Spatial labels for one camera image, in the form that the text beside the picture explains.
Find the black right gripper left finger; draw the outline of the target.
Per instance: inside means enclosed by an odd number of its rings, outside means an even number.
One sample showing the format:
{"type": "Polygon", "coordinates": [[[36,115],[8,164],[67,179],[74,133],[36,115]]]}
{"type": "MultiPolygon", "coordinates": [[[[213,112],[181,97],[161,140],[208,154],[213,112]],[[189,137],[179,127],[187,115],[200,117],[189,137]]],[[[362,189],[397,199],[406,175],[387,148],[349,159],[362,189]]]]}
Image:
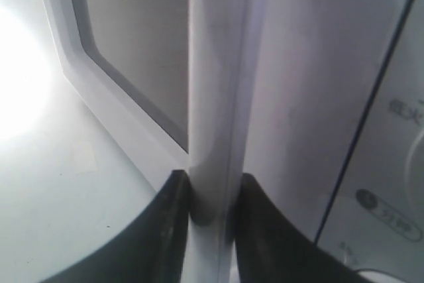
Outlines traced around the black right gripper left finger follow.
{"type": "Polygon", "coordinates": [[[174,170],[146,209],[106,245],[48,282],[180,282],[191,186],[174,170]]]}

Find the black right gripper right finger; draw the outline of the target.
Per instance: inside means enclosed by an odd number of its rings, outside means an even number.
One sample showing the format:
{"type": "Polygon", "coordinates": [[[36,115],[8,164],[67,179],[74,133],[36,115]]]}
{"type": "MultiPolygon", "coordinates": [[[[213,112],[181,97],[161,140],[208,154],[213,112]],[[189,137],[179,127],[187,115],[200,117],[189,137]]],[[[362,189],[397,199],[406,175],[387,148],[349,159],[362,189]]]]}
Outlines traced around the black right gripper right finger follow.
{"type": "Polygon", "coordinates": [[[243,174],[235,213],[241,282],[363,282],[285,218],[255,177],[243,174]]]}

